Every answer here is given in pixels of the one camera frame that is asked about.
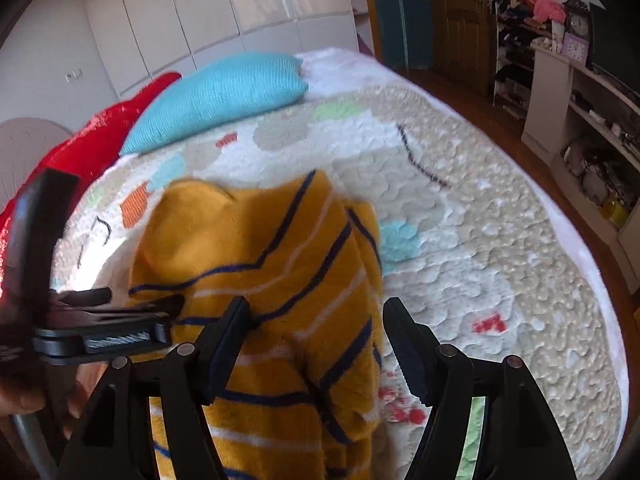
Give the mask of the person's left hand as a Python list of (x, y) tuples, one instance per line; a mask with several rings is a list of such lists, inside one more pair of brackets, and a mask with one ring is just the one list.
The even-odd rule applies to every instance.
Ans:
[[(63, 424), (64, 436), (69, 439), (80, 419), (92, 390), (100, 381), (107, 365), (86, 363), (78, 366), (75, 385), (67, 396), (67, 414)], [(22, 378), (1, 376), (1, 416), (29, 415), (44, 408), (46, 399), (38, 385), (30, 384)]]

